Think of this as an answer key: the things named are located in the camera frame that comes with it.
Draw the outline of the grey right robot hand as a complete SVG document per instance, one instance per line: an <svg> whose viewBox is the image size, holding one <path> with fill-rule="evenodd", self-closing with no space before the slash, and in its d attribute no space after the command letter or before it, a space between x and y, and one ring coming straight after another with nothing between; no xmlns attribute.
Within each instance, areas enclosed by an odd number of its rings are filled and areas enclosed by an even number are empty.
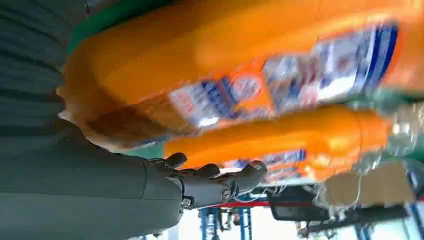
<svg viewBox="0 0 424 240"><path fill-rule="evenodd" d="M266 166L219 174L208 164L176 170L166 160L111 153L66 123L0 128L3 240L126 240L176 226L186 209L252 190Z"/></svg>

